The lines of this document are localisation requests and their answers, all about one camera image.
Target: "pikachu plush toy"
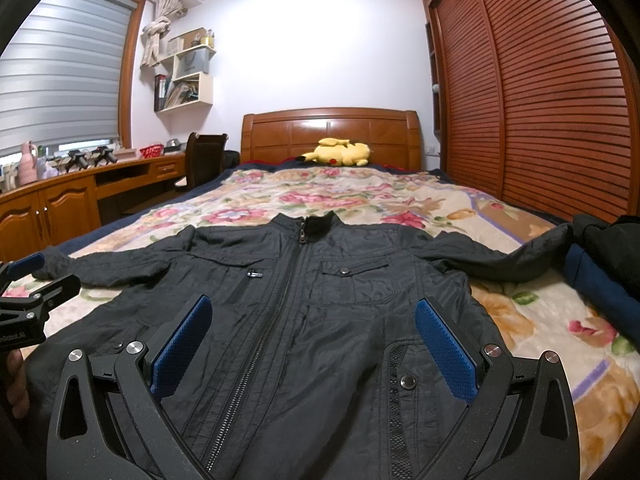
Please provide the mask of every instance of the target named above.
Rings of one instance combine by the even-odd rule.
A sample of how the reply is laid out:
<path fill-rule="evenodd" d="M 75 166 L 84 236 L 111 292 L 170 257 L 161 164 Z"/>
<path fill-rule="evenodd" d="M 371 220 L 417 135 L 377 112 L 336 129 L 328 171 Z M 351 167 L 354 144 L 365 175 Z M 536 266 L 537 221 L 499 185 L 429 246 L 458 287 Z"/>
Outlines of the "pikachu plush toy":
<path fill-rule="evenodd" d="M 351 144 L 349 140 L 328 137 L 318 140 L 318 147 L 302 156 L 307 161 L 314 160 L 332 166 L 366 166 L 370 153 L 369 147 L 361 142 Z"/>

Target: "jacket button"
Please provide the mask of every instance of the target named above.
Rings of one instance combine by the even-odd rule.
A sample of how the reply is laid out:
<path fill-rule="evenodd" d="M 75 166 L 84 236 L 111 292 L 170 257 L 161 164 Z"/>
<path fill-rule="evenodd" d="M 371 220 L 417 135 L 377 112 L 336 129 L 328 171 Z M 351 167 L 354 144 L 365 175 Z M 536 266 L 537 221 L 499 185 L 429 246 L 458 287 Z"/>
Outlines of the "jacket button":
<path fill-rule="evenodd" d="M 400 379 L 400 386 L 402 386 L 405 390 L 413 390 L 418 381 L 415 380 L 415 377 L 411 375 L 405 375 L 402 379 Z"/>

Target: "blue gripper pad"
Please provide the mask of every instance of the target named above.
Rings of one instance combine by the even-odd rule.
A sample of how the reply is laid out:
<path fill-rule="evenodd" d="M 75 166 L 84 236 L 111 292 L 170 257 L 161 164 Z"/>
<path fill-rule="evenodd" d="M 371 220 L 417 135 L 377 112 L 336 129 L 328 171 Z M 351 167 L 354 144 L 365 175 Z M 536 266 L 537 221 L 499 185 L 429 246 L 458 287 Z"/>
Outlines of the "blue gripper pad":
<path fill-rule="evenodd" d="M 175 393 L 211 326 L 212 311 L 210 299 L 201 296 L 154 361 L 149 389 L 156 400 Z"/>
<path fill-rule="evenodd" d="M 471 404 L 478 392 L 476 368 L 426 300 L 415 308 L 415 325 L 453 396 Z"/>
<path fill-rule="evenodd" d="M 44 256 L 41 253 L 33 253 L 31 256 L 7 265 L 6 276 L 10 282 L 16 282 L 42 267 L 44 267 Z"/>

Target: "gray roller blind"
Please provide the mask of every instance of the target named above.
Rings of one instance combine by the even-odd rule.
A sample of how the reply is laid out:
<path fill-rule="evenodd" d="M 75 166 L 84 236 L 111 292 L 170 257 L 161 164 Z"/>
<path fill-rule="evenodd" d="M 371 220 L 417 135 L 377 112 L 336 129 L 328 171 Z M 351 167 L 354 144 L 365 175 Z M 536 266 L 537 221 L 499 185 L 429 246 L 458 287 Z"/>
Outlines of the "gray roller blind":
<path fill-rule="evenodd" d="M 117 139 L 130 0 L 42 0 L 0 57 L 0 156 Z"/>

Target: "zipper pull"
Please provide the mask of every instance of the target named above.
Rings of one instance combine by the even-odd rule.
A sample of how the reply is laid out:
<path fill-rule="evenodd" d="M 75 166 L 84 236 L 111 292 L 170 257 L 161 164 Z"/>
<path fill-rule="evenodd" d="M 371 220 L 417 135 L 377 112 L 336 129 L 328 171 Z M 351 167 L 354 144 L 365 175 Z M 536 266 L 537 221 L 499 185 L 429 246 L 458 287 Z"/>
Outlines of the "zipper pull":
<path fill-rule="evenodd" d="M 306 244 L 305 225 L 306 225 L 306 218 L 303 218 L 302 224 L 300 225 L 300 243 L 301 244 Z"/>

